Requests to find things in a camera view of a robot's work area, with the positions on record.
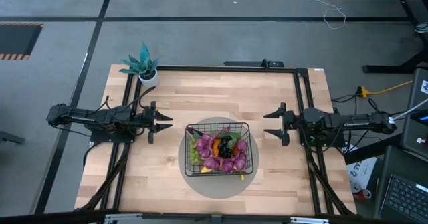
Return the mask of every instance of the gray circular mat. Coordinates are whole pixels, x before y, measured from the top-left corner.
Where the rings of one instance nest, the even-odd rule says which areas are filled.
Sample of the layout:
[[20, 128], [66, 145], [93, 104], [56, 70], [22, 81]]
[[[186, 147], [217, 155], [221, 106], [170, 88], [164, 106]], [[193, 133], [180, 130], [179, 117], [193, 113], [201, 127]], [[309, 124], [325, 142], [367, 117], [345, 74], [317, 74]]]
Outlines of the gray circular mat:
[[[230, 123], [236, 122], [229, 118], [213, 117], [204, 119], [198, 124], [210, 123]], [[254, 180], [259, 167], [259, 150], [253, 136], [251, 138], [251, 148], [253, 153], [254, 171], [251, 174], [244, 175], [245, 180], [241, 181], [240, 175], [223, 175], [210, 177], [188, 177], [185, 174], [185, 138], [183, 137], [179, 147], [179, 168], [181, 175], [186, 180], [187, 184], [199, 194], [215, 199], [224, 199], [240, 194]]]

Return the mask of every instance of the potted plant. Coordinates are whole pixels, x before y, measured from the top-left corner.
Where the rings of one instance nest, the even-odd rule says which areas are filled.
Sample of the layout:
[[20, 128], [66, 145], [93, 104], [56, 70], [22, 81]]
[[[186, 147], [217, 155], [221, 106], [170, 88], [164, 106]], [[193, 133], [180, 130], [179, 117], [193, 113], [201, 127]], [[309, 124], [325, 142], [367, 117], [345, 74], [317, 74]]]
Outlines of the potted plant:
[[159, 84], [158, 75], [158, 59], [151, 60], [150, 53], [145, 43], [142, 43], [140, 50], [140, 61], [129, 55], [129, 60], [120, 60], [124, 64], [130, 66], [130, 69], [121, 69], [119, 72], [125, 74], [136, 74], [140, 78], [142, 85], [147, 88], [157, 86]]

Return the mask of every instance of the paper sign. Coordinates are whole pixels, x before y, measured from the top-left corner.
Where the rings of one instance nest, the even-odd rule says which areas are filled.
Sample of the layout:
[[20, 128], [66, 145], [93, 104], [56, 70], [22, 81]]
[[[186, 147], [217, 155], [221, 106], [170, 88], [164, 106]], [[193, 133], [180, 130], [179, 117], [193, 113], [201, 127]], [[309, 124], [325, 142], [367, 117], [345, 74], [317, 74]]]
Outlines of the paper sign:
[[354, 164], [347, 165], [346, 169], [348, 170], [350, 182], [358, 183], [360, 184], [361, 188], [367, 189], [368, 181], [372, 175], [376, 160], [376, 157], [372, 157]]
[[428, 94], [428, 81], [422, 81], [421, 92]]

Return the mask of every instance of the wire basket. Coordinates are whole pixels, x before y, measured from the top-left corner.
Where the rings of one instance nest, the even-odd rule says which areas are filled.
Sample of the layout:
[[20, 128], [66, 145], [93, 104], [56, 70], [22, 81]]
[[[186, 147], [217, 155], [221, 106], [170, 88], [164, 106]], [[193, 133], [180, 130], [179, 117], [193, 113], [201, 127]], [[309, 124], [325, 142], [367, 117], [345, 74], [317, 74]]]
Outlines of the wire basket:
[[[238, 133], [241, 135], [241, 139], [246, 141], [247, 150], [245, 155], [247, 156], [247, 163], [245, 169], [237, 171], [233, 169], [232, 173], [224, 173], [221, 169], [212, 170], [207, 173], [202, 173], [203, 161], [199, 164], [192, 164], [190, 160], [190, 143], [193, 135], [190, 134], [187, 128], [192, 128], [203, 134], [211, 134], [212, 132], [219, 132], [224, 128], [230, 127], [230, 132]], [[251, 134], [249, 132], [249, 126], [244, 122], [234, 123], [215, 123], [215, 124], [190, 124], [185, 130], [185, 174], [188, 177], [201, 177], [201, 176], [221, 176], [221, 175], [248, 175], [254, 171], [253, 167], [253, 152], [251, 149]]]

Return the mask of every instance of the wooden tabletop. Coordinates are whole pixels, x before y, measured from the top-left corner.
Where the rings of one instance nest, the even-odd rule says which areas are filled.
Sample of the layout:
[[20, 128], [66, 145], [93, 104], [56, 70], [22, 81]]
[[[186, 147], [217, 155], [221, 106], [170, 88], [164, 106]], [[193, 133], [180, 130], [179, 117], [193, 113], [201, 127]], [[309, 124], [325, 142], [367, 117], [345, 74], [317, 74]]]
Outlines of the wooden tabletop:
[[[104, 97], [110, 106], [122, 103], [126, 74], [113, 64]], [[323, 70], [309, 69], [315, 107], [332, 112], [330, 94]], [[159, 132], [154, 144], [147, 133], [131, 144], [120, 211], [163, 213], [223, 213], [253, 215], [313, 215], [308, 166], [296, 131], [289, 131], [290, 145], [263, 129], [280, 128], [280, 119], [265, 119], [280, 102], [298, 113], [292, 74], [160, 71], [160, 84], [143, 98], [155, 100], [159, 111], [171, 118], [173, 127]], [[137, 78], [131, 89], [133, 98]], [[303, 80], [302, 93], [305, 96]], [[194, 191], [181, 176], [178, 151], [185, 126], [210, 117], [227, 117], [249, 124], [259, 149], [259, 166], [253, 182], [242, 193], [228, 199], [210, 199]], [[112, 144], [100, 144], [88, 155], [76, 199], [76, 207], [86, 204], [104, 181]], [[324, 153], [328, 180], [351, 211], [356, 211], [346, 165], [335, 149]], [[116, 183], [110, 189], [108, 206]], [[318, 183], [321, 208], [326, 212], [324, 193]]]

